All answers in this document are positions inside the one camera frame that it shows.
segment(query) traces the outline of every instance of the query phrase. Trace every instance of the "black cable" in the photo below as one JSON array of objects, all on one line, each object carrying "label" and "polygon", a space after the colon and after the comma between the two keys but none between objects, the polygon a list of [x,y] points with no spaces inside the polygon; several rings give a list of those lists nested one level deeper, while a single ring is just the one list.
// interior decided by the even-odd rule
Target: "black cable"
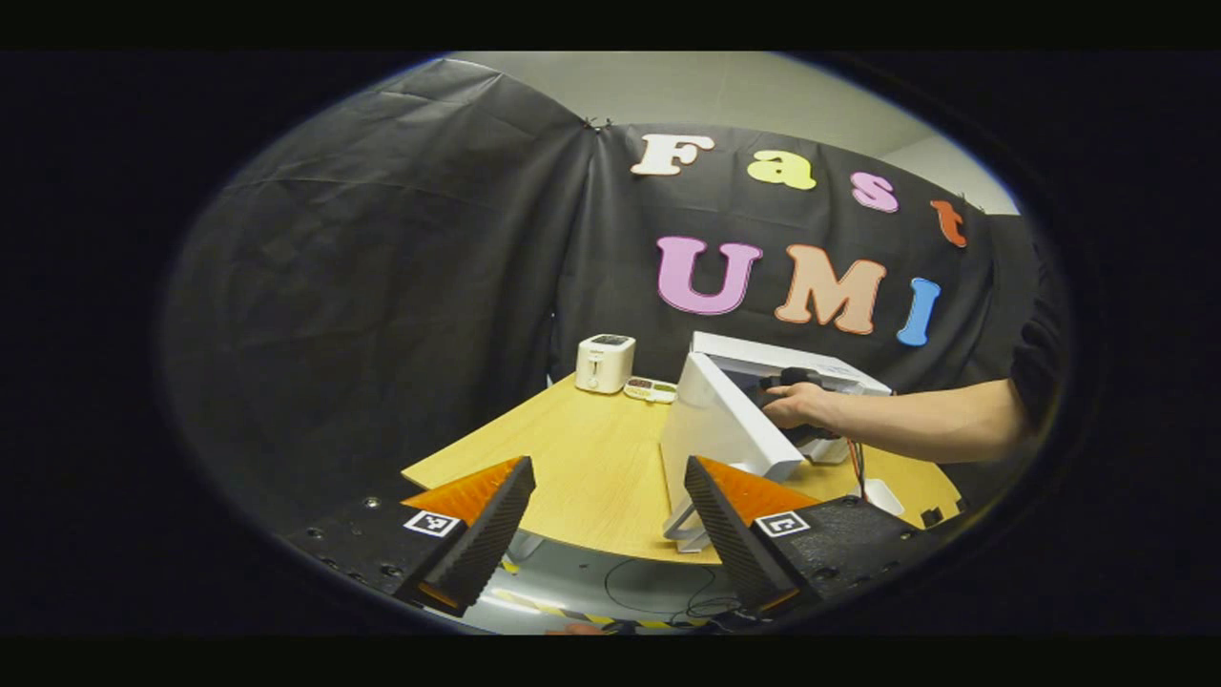
[{"label": "black cable", "polygon": [[[607,597],[612,602],[614,602],[617,605],[623,606],[625,609],[629,609],[629,610],[646,613],[646,614],[657,614],[657,615],[665,615],[665,614],[670,613],[670,611],[657,611],[657,610],[648,610],[648,609],[637,609],[636,606],[629,606],[628,604],[624,604],[619,599],[615,599],[614,594],[610,593],[610,575],[614,574],[614,571],[619,570],[620,567],[623,567],[623,566],[625,566],[625,565],[628,565],[630,563],[634,563],[636,560],[639,560],[639,559],[628,559],[628,560],[620,563],[619,565],[614,566],[609,571],[607,571],[606,577],[602,578],[602,588],[606,591]],[[695,594],[691,594],[691,598],[687,599],[687,608],[673,611],[673,615],[670,616],[670,625],[674,624],[674,619],[678,617],[679,614],[685,613],[686,610],[689,610],[691,608],[691,602],[694,602],[695,598],[698,597],[701,592],[703,592],[705,589],[707,589],[709,586],[712,586],[713,582],[717,581],[717,574],[716,572],[713,572],[712,570],[709,570],[707,566],[700,566],[700,567],[703,569],[703,571],[707,572],[709,576],[712,576],[712,578],[708,582],[706,582],[703,584],[703,587],[701,587],[698,591],[696,591]]]},{"label": "black cable", "polygon": [[856,442],[856,455],[861,461],[861,500],[868,504],[869,498],[864,495],[864,447],[860,442]]}]

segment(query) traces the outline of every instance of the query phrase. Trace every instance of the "black fabric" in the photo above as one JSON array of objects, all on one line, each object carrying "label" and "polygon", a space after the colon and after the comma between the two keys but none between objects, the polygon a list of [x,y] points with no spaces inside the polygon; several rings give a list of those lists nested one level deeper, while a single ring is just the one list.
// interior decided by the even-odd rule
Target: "black fabric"
[{"label": "black fabric", "polygon": [[[711,150],[676,176],[631,172],[648,133],[708,135]],[[766,183],[747,174],[758,150],[785,150],[812,162],[817,185],[808,190]],[[852,196],[850,176],[863,171],[886,178],[899,199],[896,212],[863,206]],[[946,200],[963,217],[967,245],[941,233],[932,200]],[[696,259],[694,289],[720,290],[725,243],[746,243],[763,255],[751,267],[741,304],[702,315],[679,310],[658,294],[665,236],[697,238],[707,248]],[[790,244],[827,251],[838,277],[856,260],[886,267],[877,292],[873,331],[867,334],[783,321],[775,309],[789,294]],[[708,331],[834,356],[866,371],[896,393],[955,387],[984,331],[991,297],[994,250],[987,215],[952,193],[897,167],[855,153],[773,133],[697,124],[610,126],[597,135],[571,243],[560,275],[551,375],[575,369],[578,343],[602,332],[636,337],[634,372],[678,379],[694,331]],[[923,347],[896,338],[912,303],[912,279],[937,282],[937,298]],[[813,305],[808,305],[813,312]],[[1004,371],[1009,351],[990,364]]]},{"label": "black fabric", "polygon": [[[678,176],[635,174],[646,133],[716,146]],[[764,149],[810,160],[817,185],[752,178]],[[855,172],[885,177],[899,210],[857,201]],[[934,200],[962,216],[965,246],[943,236]],[[167,403],[226,492],[283,532],[571,373],[595,333],[635,336],[634,372],[672,382],[696,329],[835,356],[897,393],[1002,377],[1012,323],[999,312],[1017,310],[995,305],[1016,290],[998,290],[1015,268],[999,268],[994,221],[834,146],[711,126],[598,131],[504,74],[441,60],[305,121],[219,192],[167,282]],[[707,244],[701,293],[722,287],[722,244],[759,248],[741,303],[701,315],[663,300],[664,236]],[[885,266],[871,332],[775,316],[792,244],[824,249],[838,278],[857,260]],[[919,347],[896,337],[915,278],[940,286]]]},{"label": "black fabric", "polygon": [[[1040,265],[1034,250],[1029,223],[1017,215],[989,215],[988,232],[993,248],[993,289],[984,320],[984,331],[958,379],[960,387],[1010,377],[1017,366],[1015,354],[1021,332],[1034,312],[1039,290]],[[985,504],[1034,456],[1033,447],[1022,447],[1001,461],[950,464],[939,466],[958,494],[971,504]]]},{"label": "black fabric", "polygon": [[162,326],[168,403],[230,494],[289,531],[542,390],[591,138],[512,78],[436,61],[237,173]]},{"label": "black fabric", "polygon": [[1031,423],[1042,426],[1048,419],[1060,373],[1062,343],[1060,339],[1059,299],[1049,273],[1046,260],[1038,243],[1038,292],[1033,312],[1022,326],[1022,338],[1013,351],[1011,379]]}]

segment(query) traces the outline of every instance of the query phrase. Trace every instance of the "cable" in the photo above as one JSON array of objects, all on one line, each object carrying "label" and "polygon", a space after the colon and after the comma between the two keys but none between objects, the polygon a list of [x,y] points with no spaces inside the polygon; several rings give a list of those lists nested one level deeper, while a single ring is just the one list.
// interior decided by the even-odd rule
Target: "cable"
[{"label": "cable", "polygon": [[[617,605],[623,606],[625,609],[629,609],[629,610],[634,610],[634,611],[640,611],[640,613],[646,613],[646,614],[657,614],[657,615],[665,615],[665,614],[670,613],[670,611],[658,611],[658,610],[637,609],[636,606],[629,606],[628,604],[624,604],[619,599],[615,599],[614,594],[610,593],[610,575],[614,574],[614,571],[619,570],[620,567],[623,567],[623,566],[625,566],[625,565],[628,565],[630,563],[634,563],[636,560],[639,560],[639,559],[628,559],[628,560],[620,563],[619,565],[614,566],[609,571],[607,571],[606,577],[602,578],[602,588],[606,591],[607,598],[609,598]],[[712,583],[717,581],[717,574],[716,572],[713,572],[712,570],[709,570],[707,566],[700,566],[700,567],[703,569],[703,571],[707,572],[711,576],[711,580],[708,580],[708,582],[705,582],[703,587],[701,587],[700,589],[697,589],[695,594],[691,594],[691,597],[687,599],[685,609],[680,609],[680,610],[673,611],[673,615],[670,615],[670,625],[674,624],[674,619],[678,617],[679,614],[686,613],[687,610],[691,609],[691,602],[694,602],[695,598],[698,597],[701,592],[703,592],[705,589],[707,589],[708,587],[711,587]]]},{"label": "cable", "polygon": [[864,449],[856,442],[847,439],[847,453],[852,456],[852,471],[856,472],[856,481],[861,486],[861,500],[869,503],[869,497],[864,493]]},{"label": "cable", "polygon": [[853,444],[856,444],[856,455],[861,464],[861,500],[868,504],[869,497],[864,493],[864,447],[862,447],[858,442],[853,442]]}]

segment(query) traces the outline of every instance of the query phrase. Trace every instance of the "small white object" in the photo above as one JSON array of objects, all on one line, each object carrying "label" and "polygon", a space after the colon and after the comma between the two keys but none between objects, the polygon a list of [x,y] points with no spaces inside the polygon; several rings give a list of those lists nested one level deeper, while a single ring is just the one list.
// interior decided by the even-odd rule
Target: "small white object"
[{"label": "small white object", "polygon": [[[864,493],[868,494],[868,502],[874,506],[878,506],[893,516],[904,515],[904,505],[899,503],[899,499],[895,498],[895,493],[886,487],[885,482],[866,477]],[[852,495],[861,497],[860,484],[852,488]]]},{"label": "small white object", "polygon": [[811,462],[838,466],[847,460],[847,442],[844,439],[814,439],[797,447],[797,450],[810,456]]},{"label": "small white object", "polygon": [[628,398],[650,404],[673,404],[674,399],[678,398],[678,388],[675,386],[643,377],[632,377],[629,379],[628,384],[623,388],[623,393]]},{"label": "small white object", "polygon": [[618,394],[631,377],[636,339],[618,333],[600,333],[576,348],[578,389],[596,394]]}]

